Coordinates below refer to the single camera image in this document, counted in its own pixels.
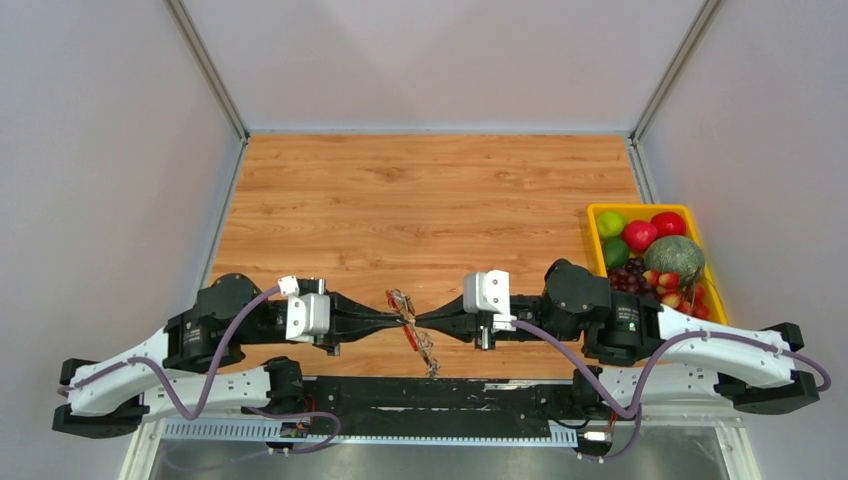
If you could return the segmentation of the red handled metal key organizer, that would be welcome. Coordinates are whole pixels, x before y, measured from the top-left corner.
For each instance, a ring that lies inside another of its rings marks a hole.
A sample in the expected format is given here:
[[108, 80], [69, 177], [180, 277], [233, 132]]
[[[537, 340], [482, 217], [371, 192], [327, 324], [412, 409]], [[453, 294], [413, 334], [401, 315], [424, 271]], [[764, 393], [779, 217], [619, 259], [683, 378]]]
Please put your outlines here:
[[424, 361], [427, 376], [435, 378], [439, 374], [440, 364], [432, 353], [433, 341], [429, 334], [416, 325], [416, 311], [409, 296], [398, 289], [386, 291], [388, 306], [400, 316], [399, 322], [414, 352]]

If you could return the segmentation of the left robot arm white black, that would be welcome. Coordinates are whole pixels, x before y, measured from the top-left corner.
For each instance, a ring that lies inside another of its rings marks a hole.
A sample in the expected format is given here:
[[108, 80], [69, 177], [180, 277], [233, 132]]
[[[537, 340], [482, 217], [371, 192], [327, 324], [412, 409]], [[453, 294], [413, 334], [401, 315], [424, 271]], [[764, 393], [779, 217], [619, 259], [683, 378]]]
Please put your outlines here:
[[242, 274], [227, 274], [138, 345], [107, 360], [65, 360], [58, 389], [65, 401], [52, 428], [108, 439], [170, 416], [304, 413], [314, 402], [298, 362], [278, 357], [234, 374], [221, 368], [244, 361], [247, 345], [302, 343], [336, 355], [344, 343], [401, 323], [400, 314], [330, 292], [321, 279], [285, 276], [263, 291]]

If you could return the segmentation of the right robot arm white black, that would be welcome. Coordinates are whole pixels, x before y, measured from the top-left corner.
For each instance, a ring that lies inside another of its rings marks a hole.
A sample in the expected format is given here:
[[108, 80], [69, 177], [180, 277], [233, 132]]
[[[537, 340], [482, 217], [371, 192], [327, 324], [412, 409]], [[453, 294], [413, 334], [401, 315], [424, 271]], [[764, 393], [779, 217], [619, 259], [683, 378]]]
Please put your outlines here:
[[754, 331], [701, 320], [616, 291], [565, 259], [549, 267], [537, 296], [512, 294], [505, 271], [468, 274], [457, 299], [416, 324], [481, 350], [501, 340], [550, 344], [574, 365], [571, 403], [589, 418], [608, 407], [632, 418], [646, 403], [696, 400], [783, 415], [815, 403], [832, 384], [802, 354], [794, 324]]

